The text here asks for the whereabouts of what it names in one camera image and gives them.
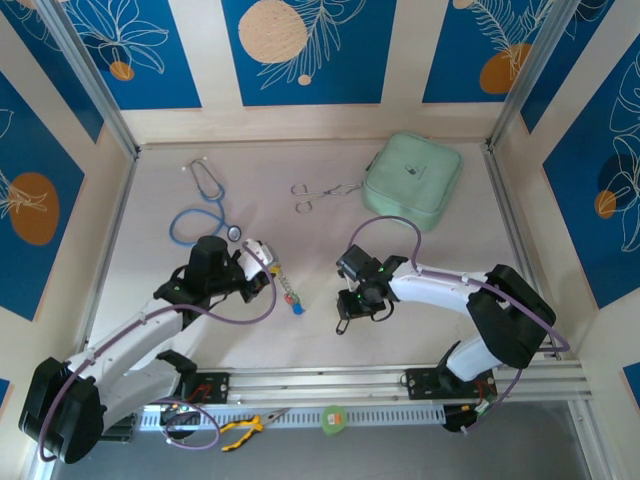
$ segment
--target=green tape roll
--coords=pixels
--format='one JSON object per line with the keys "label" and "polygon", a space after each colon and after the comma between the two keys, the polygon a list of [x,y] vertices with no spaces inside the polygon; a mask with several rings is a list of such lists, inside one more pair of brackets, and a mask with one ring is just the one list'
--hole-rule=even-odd
{"label": "green tape roll", "polygon": [[347,426],[347,412],[344,408],[331,405],[322,412],[322,430],[327,435],[340,433]]}

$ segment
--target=white cable tray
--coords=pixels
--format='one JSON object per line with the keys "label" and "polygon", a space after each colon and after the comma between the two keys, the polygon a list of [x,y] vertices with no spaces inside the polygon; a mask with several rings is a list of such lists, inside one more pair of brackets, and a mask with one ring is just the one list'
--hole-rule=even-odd
{"label": "white cable tray", "polygon": [[[220,409],[207,408],[218,425],[239,420],[249,420],[254,415],[268,414],[273,409]],[[322,426],[324,408],[296,408],[278,418],[269,428],[319,428]],[[347,425],[351,427],[383,427],[397,425],[443,425],[446,422],[442,405],[398,405],[392,407],[346,407]],[[140,431],[159,431],[160,407],[149,406],[140,415]],[[181,430],[213,429],[207,418],[195,417],[190,424],[181,425]]]}

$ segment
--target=white table surface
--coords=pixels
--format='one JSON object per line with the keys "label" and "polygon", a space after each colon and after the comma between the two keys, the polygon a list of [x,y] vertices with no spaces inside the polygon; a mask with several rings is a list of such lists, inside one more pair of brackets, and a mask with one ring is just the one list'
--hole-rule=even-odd
{"label": "white table surface", "polygon": [[[200,200],[189,172],[181,170],[206,155],[227,190],[224,205],[229,222],[240,225],[243,239],[259,239],[276,250],[306,312],[295,316],[278,285],[278,305],[262,323],[231,326],[201,317],[176,337],[172,348],[185,352],[195,342],[192,358],[201,368],[436,363],[455,341],[475,335],[470,318],[431,305],[401,303],[386,322],[357,319],[345,335],[335,333],[336,296],[345,288],[335,262],[353,230],[374,216],[363,206],[360,193],[324,198],[305,215],[294,210],[298,199],[290,193],[293,184],[306,183],[316,190],[360,182],[382,144],[300,142],[144,151],[90,342],[130,318],[175,268],[187,263],[189,249],[172,243],[168,228],[173,217],[189,206],[205,205],[217,213],[215,205]],[[419,262],[460,271],[489,271],[496,263],[515,265],[480,146],[452,146],[465,165],[440,224],[424,235]],[[194,216],[181,223],[180,231],[195,239],[211,228],[208,219]],[[391,221],[369,226],[357,240],[381,261],[394,254],[409,256],[414,242],[412,230]],[[230,244],[231,251],[236,248],[239,244]],[[264,291],[244,305],[235,294],[216,307],[216,313],[253,318],[269,300]]]}

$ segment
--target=blue wall panel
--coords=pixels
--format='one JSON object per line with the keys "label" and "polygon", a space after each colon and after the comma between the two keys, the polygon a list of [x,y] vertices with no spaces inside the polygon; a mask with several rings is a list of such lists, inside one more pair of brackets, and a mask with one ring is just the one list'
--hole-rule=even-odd
{"label": "blue wall panel", "polygon": [[424,103],[500,102],[553,0],[450,0]]}
{"label": "blue wall panel", "polygon": [[33,320],[84,174],[0,74],[0,307]]}
{"label": "blue wall panel", "polygon": [[168,0],[63,6],[121,109],[201,107]]}
{"label": "blue wall panel", "polygon": [[0,11],[7,17],[11,26],[95,143],[104,124],[100,112],[76,77],[71,65],[64,58],[58,44],[51,37],[38,13],[25,4],[29,4],[29,2],[0,0]]}
{"label": "blue wall panel", "polygon": [[533,132],[615,0],[582,0],[520,113]]}
{"label": "blue wall panel", "polygon": [[379,103],[396,0],[223,0],[245,106]]}
{"label": "blue wall panel", "polygon": [[598,306],[640,287],[640,37],[544,169]]}
{"label": "blue wall panel", "polygon": [[636,405],[640,408],[640,363],[628,365],[624,367],[623,371],[629,382],[633,398],[636,400]]}

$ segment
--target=pliers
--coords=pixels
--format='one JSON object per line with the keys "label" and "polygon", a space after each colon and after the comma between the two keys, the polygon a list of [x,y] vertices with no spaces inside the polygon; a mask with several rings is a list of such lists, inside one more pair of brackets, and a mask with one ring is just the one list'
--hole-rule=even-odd
{"label": "pliers", "polygon": [[223,425],[220,428],[220,433],[221,434],[231,430],[232,428],[236,428],[236,427],[251,427],[251,429],[247,433],[245,433],[244,436],[240,440],[238,440],[236,443],[233,443],[231,445],[227,445],[226,447],[222,447],[222,451],[223,452],[233,452],[234,450],[237,450],[242,445],[247,443],[247,441],[251,437],[253,437],[256,433],[262,432],[264,430],[264,427],[266,427],[270,423],[275,422],[278,418],[280,418],[282,415],[287,413],[289,410],[291,410],[291,409],[290,408],[282,408],[280,410],[276,410],[275,412],[271,412],[268,415],[255,415],[251,420],[242,420],[240,422],[230,422],[230,423],[227,423],[227,424]]}

